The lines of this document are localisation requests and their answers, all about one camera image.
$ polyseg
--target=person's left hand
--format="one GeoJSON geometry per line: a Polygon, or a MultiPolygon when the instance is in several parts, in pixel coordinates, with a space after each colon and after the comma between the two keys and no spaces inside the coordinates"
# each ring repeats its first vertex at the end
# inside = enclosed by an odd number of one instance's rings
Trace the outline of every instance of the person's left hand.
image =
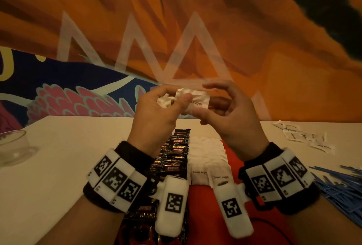
{"type": "Polygon", "coordinates": [[[169,108],[162,108],[157,103],[157,99],[166,93],[174,96],[177,89],[170,85],[161,86],[138,99],[127,142],[153,158],[159,155],[161,146],[176,127],[176,119],[192,101],[193,96],[188,93],[179,97],[169,108]]]}

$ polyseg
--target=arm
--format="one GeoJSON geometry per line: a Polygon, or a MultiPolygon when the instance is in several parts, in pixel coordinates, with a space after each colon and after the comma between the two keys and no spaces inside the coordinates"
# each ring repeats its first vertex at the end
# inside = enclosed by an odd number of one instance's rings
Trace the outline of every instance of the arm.
{"type": "MultiPolygon", "coordinates": [[[[261,155],[269,141],[261,128],[252,101],[231,81],[216,81],[205,88],[226,90],[232,98],[211,97],[209,110],[196,108],[192,115],[210,124],[242,161],[261,155]]],[[[326,199],[295,215],[285,216],[299,244],[354,244],[362,242],[362,229],[346,218],[326,199]]]]}
{"type": "MultiPolygon", "coordinates": [[[[174,86],[161,86],[138,100],[127,141],[153,158],[172,134],[178,116],[185,112],[192,101],[192,94],[185,94],[171,107],[161,108],[157,98],[166,93],[175,95],[177,89],[174,86]]],[[[123,213],[104,210],[82,196],[37,245],[112,245],[123,217],[123,213]]]]}

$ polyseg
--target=painted wall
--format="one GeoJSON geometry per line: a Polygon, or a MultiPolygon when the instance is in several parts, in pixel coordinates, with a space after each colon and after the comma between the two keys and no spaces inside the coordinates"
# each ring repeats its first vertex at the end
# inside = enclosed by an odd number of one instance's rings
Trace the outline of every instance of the painted wall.
{"type": "Polygon", "coordinates": [[[29,53],[1,48],[1,113],[22,126],[45,113],[129,116],[158,83],[227,78],[261,119],[362,122],[361,10],[362,0],[0,0],[0,45],[29,53]]]}

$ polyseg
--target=glass cup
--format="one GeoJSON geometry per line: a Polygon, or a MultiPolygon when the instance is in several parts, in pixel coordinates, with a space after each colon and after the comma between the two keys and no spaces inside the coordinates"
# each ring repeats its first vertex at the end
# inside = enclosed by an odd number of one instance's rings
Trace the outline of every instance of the glass cup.
{"type": "Polygon", "coordinates": [[[25,130],[0,133],[0,166],[19,164],[35,153],[29,146],[25,130]]]}

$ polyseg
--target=tabletop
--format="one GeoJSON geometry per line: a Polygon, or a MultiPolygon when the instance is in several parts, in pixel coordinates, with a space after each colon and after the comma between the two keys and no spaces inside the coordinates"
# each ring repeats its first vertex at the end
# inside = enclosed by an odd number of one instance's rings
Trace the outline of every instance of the tabletop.
{"type": "MultiPolygon", "coordinates": [[[[1,244],[34,244],[50,230],[82,195],[94,164],[128,137],[132,122],[133,118],[48,116],[25,127],[30,145],[38,151],[21,164],[0,168],[1,244]]],[[[339,165],[362,166],[362,124],[290,123],[306,132],[327,132],[335,155],[288,141],[272,122],[261,121],[269,141],[290,148],[305,165],[341,172],[339,165]]],[[[191,136],[220,138],[196,119],[178,119],[176,128],[191,128],[191,136]]]]}

